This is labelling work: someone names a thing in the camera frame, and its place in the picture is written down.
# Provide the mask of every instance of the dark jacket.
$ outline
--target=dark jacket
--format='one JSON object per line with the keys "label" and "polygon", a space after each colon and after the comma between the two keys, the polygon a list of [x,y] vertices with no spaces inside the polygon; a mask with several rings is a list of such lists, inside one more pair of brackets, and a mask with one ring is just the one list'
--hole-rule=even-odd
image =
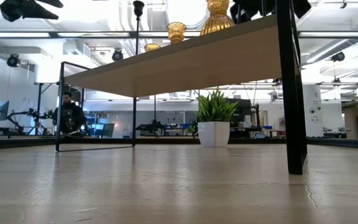
{"label": "dark jacket", "polygon": [[[54,120],[57,121],[57,110],[53,113]],[[68,123],[69,119],[74,123],[73,126]],[[83,110],[75,105],[75,103],[63,104],[62,116],[60,119],[60,130],[64,133],[70,133],[81,128],[84,123],[84,112]]]}

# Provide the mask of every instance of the wooden floor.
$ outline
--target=wooden floor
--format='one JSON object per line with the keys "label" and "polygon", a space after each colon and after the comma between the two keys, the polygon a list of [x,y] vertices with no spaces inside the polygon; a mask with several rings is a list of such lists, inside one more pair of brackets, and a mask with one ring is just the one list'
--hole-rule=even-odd
{"label": "wooden floor", "polygon": [[305,169],[279,144],[1,149],[0,224],[358,224],[358,149],[309,146]]}

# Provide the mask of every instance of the white planter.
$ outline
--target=white planter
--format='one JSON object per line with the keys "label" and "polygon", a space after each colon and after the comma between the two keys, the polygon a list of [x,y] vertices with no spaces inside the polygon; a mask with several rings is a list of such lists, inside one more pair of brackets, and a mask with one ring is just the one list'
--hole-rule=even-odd
{"label": "white planter", "polygon": [[198,136],[204,147],[225,147],[229,141],[229,122],[199,122]]}

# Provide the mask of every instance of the amber glass candle holder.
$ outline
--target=amber glass candle holder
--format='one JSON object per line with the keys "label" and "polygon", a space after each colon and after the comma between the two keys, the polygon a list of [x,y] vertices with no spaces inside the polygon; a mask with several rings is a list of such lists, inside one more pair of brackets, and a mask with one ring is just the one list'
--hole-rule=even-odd
{"label": "amber glass candle holder", "polygon": [[168,39],[171,44],[182,42],[185,39],[186,25],[181,22],[171,22],[168,24]]}
{"label": "amber glass candle holder", "polygon": [[146,46],[144,46],[144,49],[146,50],[146,52],[156,50],[159,48],[161,48],[161,46],[159,46],[158,44],[146,44]]}
{"label": "amber glass candle holder", "polygon": [[229,0],[207,0],[207,5],[210,17],[205,22],[200,35],[234,26],[233,20],[227,15]]}

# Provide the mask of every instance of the person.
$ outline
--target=person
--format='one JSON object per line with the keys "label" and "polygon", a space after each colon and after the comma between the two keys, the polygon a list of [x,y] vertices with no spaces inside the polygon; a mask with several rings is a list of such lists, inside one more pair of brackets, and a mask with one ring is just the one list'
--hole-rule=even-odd
{"label": "person", "polygon": [[[53,113],[53,125],[57,123],[57,111]],[[84,112],[82,108],[71,102],[71,93],[65,92],[63,94],[63,107],[62,115],[60,117],[60,131],[64,134],[77,131],[81,128],[84,123]]]}

